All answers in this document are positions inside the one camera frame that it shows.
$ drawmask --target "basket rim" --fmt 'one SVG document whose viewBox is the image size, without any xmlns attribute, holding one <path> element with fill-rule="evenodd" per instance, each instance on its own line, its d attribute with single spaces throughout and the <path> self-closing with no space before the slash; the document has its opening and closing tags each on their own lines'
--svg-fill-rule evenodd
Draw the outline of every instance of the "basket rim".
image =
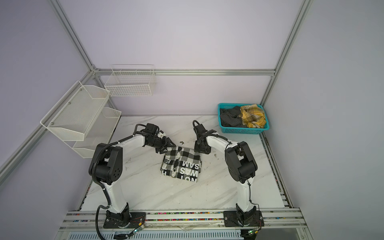
<svg viewBox="0 0 384 240">
<path fill-rule="evenodd" d="M 227 105 L 232 105 L 232 106 L 244 106 L 244 105 L 253 105 L 253 104 L 257 104 L 257 103 L 219 103 L 218 104 L 218 108 L 217 108 L 217 112 L 218 112 L 218 124 L 219 126 L 222 128 L 222 129 L 238 129 L 238 130 L 250 130 L 250 131 L 265 131 L 265 130 L 268 130 L 269 129 L 269 122 L 268 122 L 268 118 L 266 117 L 266 112 L 263 108 L 262 105 L 260 104 L 257 104 L 258 107 L 260 107 L 264 113 L 265 113 L 265 121 L 266 121 L 266 126 L 265 128 L 252 128 L 252 127 L 223 127 L 221 125 L 221 118 L 220 118 L 220 106 L 221 105 L 224 105 L 224 104 L 227 104 Z"/>
</svg>

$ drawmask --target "yellow plaid shirt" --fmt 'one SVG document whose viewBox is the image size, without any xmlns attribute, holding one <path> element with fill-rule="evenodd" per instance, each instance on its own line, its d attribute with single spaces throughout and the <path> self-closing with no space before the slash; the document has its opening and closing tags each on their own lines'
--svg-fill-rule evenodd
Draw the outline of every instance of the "yellow plaid shirt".
<svg viewBox="0 0 384 240">
<path fill-rule="evenodd" d="M 264 128 L 265 112 L 257 104 L 241 106 L 240 111 L 244 125 L 251 128 Z"/>
</svg>

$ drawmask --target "white marble tabletop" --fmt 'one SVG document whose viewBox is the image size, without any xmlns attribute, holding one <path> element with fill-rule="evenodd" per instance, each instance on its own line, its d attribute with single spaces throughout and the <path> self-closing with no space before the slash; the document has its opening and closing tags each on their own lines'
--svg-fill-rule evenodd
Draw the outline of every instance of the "white marble tabletop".
<svg viewBox="0 0 384 240">
<path fill-rule="evenodd" d="M 252 201 L 261 208 L 284 207 L 259 135 L 224 134 L 217 116 L 122 117 L 111 142 L 131 135 L 137 123 L 153 123 L 177 146 L 193 149 L 196 140 L 193 120 L 230 140 L 247 142 L 258 166 L 251 189 Z M 160 166 L 163 157 L 163 154 L 155 153 L 155 149 L 149 146 L 124 153 L 123 173 L 119 181 L 131 210 L 235 208 L 237 182 L 228 172 L 223 153 L 212 148 L 209 155 L 201 154 L 202 168 L 197 183 L 162 175 Z M 101 187 L 92 183 L 81 210 L 95 211 L 100 204 L 106 205 L 105 196 Z"/>
</svg>

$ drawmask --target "white wall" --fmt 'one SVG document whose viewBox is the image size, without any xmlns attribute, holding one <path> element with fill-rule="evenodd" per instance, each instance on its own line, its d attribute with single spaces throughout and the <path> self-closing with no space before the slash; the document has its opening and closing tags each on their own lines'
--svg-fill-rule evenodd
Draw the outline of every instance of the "white wall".
<svg viewBox="0 0 384 240">
<path fill-rule="evenodd" d="M 101 77 L 106 82 L 108 76 Z M 218 103 L 260 103 L 269 76 L 157 76 L 153 96 L 112 97 L 122 115 L 217 114 Z"/>
<path fill-rule="evenodd" d="M 47 0 L 1 1 L 0 165 L 87 72 Z M 90 182 L 82 159 L 47 132 L 0 190 L 1 239 L 52 240 Z"/>
<path fill-rule="evenodd" d="M 315 240 L 383 239 L 384 2 L 314 1 L 266 135 Z"/>
<path fill-rule="evenodd" d="M 93 63 L 275 68 L 302 0 L 61 0 Z"/>
</svg>

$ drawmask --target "white mesh basket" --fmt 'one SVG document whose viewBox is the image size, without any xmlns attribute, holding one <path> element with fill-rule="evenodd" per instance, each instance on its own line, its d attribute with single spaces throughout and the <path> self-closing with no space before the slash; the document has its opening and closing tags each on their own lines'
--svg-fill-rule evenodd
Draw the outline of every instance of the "white mesh basket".
<svg viewBox="0 0 384 240">
<path fill-rule="evenodd" d="M 76 142 L 72 149 L 83 158 L 93 157 L 99 143 L 109 143 L 120 115 L 120 111 L 104 107 L 84 141 Z"/>
<path fill-rule="evenodd" d="M 113 97 L 152 96 L 156 85 L 153 65 L 111 65 L 105 89 Z"/>
<path fill-rule="evenodd" d="M 81 86 L 47 126 L 41 124 L 62 141 L 83 141 L 108 99 L 108 90 Z"/>
</svg>

